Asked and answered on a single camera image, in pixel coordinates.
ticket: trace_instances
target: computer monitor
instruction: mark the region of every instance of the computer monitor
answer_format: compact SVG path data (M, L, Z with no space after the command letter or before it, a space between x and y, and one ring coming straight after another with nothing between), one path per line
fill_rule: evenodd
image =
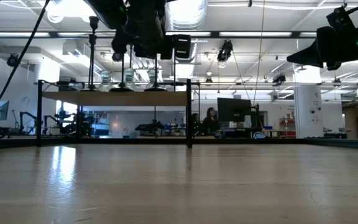
M230 98L218 98L219 122L244 122L251 115L251 101Z
M8 107L9 107L9 101L0 101L0 121L7 120Z

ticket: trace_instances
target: air duct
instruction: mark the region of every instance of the air duct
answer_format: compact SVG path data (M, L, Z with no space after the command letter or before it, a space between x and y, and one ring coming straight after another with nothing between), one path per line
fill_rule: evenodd
M173 1L166 6L167 30L200 30L206 20L208 0ZM188 58L179 59L178 63L190 63L197 56L198 43L191 44L191 54ZM177 65L177 77L188 78L193 75L195 65Z

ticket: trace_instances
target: wooden shelf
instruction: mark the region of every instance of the wooden shelf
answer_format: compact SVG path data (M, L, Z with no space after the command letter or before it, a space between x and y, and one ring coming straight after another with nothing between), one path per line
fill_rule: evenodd
M81 106L186 106L185 91L176 92L43 92L42 96Z

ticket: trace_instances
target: white column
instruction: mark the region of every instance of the white column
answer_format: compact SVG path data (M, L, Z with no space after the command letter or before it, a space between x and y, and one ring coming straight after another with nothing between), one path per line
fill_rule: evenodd
M57 82L60 77L60 66L54 60L45 57L41 64L35 65L36 80L45 80L48 82ZM58 91L55 86L50 86L46 91ZM54 115L56 113L56 100L43 98L42 100L42 116Z
M320 69L304 66L306 70L295 70L297 83L320 83ZM318 85L295 87L296 137L323 137L323 113L321 111L321 88Z

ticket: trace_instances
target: person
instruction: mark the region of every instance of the person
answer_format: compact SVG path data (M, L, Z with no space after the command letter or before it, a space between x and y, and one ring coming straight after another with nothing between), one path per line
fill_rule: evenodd
M210 135L220 129L218 118L214 108L208 108L206 118L203 121L204 135Z
M200 133L200 117L198 113L193 113L191 115L191 122L193 122L193 135L196 136Z

